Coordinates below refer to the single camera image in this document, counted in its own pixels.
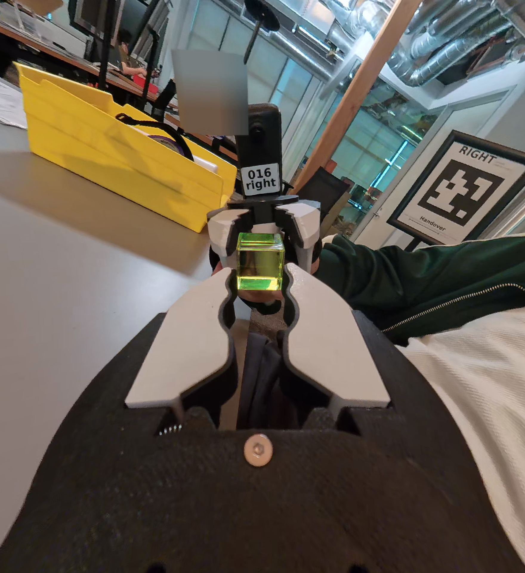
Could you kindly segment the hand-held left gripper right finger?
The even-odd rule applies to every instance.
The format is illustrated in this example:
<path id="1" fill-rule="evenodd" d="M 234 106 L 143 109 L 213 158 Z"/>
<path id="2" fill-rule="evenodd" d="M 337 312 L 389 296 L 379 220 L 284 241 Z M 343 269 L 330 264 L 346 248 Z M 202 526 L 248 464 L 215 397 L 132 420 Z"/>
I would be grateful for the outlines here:
<path id="1" fill-rule="evenodd" d="M 387 407 L 391 398 L 351 307 L 293 263 L 285 266 L 285 287 L 285 392 L 335 419 L 346 407 Z"/>

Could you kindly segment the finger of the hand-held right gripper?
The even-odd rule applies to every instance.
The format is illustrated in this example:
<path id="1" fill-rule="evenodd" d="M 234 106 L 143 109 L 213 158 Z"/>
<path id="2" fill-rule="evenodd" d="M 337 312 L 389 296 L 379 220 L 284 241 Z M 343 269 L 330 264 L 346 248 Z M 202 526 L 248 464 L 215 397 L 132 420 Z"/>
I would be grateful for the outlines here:
<path id="1" fill-rule="evenodd" d="M 240 233 L 250 232 L 253 216 L 250 209 L 219 209 L 208 214 L 211 251 L 223 268 L 237 268 L 237 243 Z"/>
<path id="2" fill-rule="evenodd" d="M 310 274 L 315 245 L 320 238 L 319 208 L 305 202 L 278 205 L 276 225 L 287 233 L 297 265 Z"/>

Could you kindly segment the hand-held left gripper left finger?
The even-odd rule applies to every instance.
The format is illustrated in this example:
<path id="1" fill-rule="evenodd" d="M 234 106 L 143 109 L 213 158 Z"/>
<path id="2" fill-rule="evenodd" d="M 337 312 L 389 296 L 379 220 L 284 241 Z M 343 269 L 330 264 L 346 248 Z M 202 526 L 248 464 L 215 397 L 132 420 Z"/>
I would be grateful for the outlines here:
<path id="1" fill-rule="evenodd" d="M 238 386 L 230 333 L 236 295 L 235 271 L 224 268 L 169 308 L 125 398 L 126 407 L 169 407 L 176 417 L 201 407 L 212 417 L 221 415 Z"/>

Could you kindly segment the green transparent cube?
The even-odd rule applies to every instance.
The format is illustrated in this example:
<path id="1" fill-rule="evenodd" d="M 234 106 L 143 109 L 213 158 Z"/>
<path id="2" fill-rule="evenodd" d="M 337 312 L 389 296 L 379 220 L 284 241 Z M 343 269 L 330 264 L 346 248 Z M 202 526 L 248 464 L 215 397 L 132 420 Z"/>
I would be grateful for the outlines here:
<path id="1" fill-rule="evenodd" d="M 280 233 L 239 233 L 236 253 L 238 290 L 281 290 L 285 247 Z"/>

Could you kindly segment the yellow storage bin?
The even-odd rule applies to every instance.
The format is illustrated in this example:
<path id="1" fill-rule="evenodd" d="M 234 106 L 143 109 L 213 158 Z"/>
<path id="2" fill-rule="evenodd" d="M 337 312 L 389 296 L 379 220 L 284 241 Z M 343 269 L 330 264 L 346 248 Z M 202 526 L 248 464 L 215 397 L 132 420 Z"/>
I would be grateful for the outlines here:
<path id="1" fill-rule="evenodd" d="M 104 91 L 16 64 L 30 150 L 135 204 L 201 232 L 210 211 L 226 205 L 237 168 Z M 185 156 L 151 140 L 169 136 Z M 218 165 L 214 174 L 193 160 Z"/>

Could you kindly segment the person's right forearm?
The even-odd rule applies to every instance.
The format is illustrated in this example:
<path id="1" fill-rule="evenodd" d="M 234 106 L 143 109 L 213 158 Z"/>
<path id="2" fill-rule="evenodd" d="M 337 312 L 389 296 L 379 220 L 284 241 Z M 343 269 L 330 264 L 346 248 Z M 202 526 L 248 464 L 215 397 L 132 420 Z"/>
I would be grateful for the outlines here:
<path id="1" fill-rule="evenodd" d="M 525 306 L 525 235 L 407 252 L 335 235 L 314 276 L 353 308 L 397 322 L 453 307 L 475 317 Z"/>

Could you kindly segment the grey desk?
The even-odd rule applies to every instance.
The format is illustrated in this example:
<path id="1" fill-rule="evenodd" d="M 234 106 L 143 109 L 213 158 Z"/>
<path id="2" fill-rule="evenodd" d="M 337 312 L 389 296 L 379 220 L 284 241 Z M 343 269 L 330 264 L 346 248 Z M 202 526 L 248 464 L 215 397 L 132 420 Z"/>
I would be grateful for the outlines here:
<path id="1" fill-rule="evenodd" d="M 66 413 L 211 271 L 195 233 L 32 154 L 0 123 L 0 544 Z"/>

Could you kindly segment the black office chair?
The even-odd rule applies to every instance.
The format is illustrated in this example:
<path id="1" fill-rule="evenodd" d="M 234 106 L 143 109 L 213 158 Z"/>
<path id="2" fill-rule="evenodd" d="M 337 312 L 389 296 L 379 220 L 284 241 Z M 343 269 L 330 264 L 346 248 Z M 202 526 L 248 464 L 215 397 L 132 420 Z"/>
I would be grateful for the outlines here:
<path id="1" fill-rule="evenodd" d="M 300 197 L 320 203 L 320 222 L 322 223 L 333 206 L 350 188 L 350 183 L 338 179 L 325 168 L 320 167 L 305 184 Z"/>

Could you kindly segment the black disc pole fixture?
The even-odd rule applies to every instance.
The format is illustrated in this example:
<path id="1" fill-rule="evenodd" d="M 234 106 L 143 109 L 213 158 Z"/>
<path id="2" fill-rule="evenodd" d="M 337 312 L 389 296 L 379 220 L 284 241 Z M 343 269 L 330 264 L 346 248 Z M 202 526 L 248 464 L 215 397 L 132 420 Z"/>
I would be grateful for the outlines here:
<path id="1" fill-rule="evenodd" d="M 255 21 L 254 31 L 252 32 L 244 53 L 243 64 L 246 65 L 260 29 L 265 28 L 270 32 L 277 32 L 280 30 L 280 22 L 270 5 L 265 1 L 244 1 L 244 6 L 248 14 L 253 17 Z"/>

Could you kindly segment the black framed marker sign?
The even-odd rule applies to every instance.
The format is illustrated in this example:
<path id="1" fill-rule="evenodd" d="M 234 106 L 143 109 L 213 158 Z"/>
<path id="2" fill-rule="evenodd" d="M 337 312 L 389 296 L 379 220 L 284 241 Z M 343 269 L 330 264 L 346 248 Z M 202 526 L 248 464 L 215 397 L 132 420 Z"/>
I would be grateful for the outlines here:
<path id="1" fill-rule="evenodd" d="M 476 239 L 525 188 L 525 152 L 452 131 L 387 224 L 415 245 Z"/>

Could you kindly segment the silver ventilation ducts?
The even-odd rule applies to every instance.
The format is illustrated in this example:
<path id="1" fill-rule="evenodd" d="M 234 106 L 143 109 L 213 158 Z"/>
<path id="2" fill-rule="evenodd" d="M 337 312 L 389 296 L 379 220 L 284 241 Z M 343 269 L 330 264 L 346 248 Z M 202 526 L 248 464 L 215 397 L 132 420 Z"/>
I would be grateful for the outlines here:
<path id="1" fill-rule="evenodd" d="M 324 3 L 335 17 L 327 39 L 344 55 L 325 81 L 325 95 L 350 75 L 358 62 L 359 40 L 375 39 L 396 2 Z M 497 37 L 509 46 L 502 67 L 525 61 L 525 1 L 416 1 L 386 65 L 403 85 L 422 87 Z"/>

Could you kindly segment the black monitor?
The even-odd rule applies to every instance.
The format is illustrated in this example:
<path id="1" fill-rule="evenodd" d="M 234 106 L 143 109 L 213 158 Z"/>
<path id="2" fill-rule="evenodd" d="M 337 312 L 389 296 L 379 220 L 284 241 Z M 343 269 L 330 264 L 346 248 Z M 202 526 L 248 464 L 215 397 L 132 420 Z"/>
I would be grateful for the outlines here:
<path id="1" fill-rule="evenodd" d="M 67 10 L 70 25 L 85 35 L 104 37 L 107 1 L 68 1 Z M 120 28 L 125 1 L 114 1 L 114 16 L 111 42 L 115 43 Z"/>

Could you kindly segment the wooden post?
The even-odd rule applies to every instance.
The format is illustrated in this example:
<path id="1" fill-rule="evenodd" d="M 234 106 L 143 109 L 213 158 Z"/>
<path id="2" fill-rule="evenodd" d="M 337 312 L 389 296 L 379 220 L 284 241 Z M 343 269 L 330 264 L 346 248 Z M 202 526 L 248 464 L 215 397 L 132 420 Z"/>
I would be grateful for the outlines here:
<path id="1" fill-rule="evenodd" d="M 373 83 L 378 78 L 381 69 L 399 43 L 419 3 L 419 1 L 395 2 L 312 154 L 296 179 L 294 188 L 289 190 L 291 195 L 300 191 L 317 169 L 325 167 L 331 159 Z"/>

